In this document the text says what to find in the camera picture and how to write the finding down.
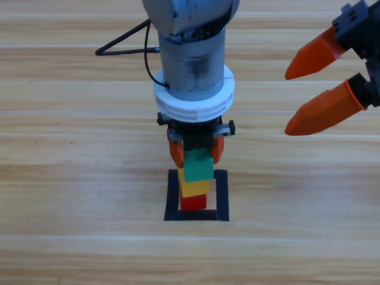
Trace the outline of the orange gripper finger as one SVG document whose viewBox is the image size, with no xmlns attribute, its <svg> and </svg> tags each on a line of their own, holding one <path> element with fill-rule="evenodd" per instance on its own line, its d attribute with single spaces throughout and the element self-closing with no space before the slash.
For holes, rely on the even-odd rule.
<svg viewBox="0 0 380 285">
<path fill-rule="evenodd" d="M 211 155 L 214 163 L 218 163 L 224 151 L 224 137 L 217 137 L 213 139 L 213 147 L 211 148 Z"/>
<path fill-rule="evenodd" d="M 335 38 L 333 26 L 299 49 L 285 73 L 286 80 L 314 74 L 336 61 L 347 50 Z"/>
<path fill-rule="evenodd" d="M 284 132 L 290 136 L 316 134 L 366 110 L 372 104 L 372 83 L 358 73 L 302 105 Z"/>
<path fill-rule="evenodd" d="M 169 141 L 170 155 L 178 168 L 183 168 L 184 152 L 182 141 Z"/>
</svg>

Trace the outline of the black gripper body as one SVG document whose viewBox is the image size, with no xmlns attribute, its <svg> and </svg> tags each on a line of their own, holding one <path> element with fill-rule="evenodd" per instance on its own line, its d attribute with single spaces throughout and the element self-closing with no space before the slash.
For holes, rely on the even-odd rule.
<svg viewBox="0 0 380 285">
<path fill-rule="evenodd" d="M 205 122 L 182 122 L 158 112 L 157 123 L 167 125 L 168 140 L 172 143 L 182 143 L 184 150 L 211 149 L 214 139 L 235 135 L 236 132 L 234 121 L 223 123 L 222 116 Z"/>
<path fill-rule="evenodd" d="M 368 5 L 359 1 L 341 9 L 332 21 L 337 43 L 345 50 L 353 49 L 366 60 L 369 81 L 358 73 L 348 79 L 349 86 L 364 107 L 379 106 L 379 1 Z"/>
</svg>

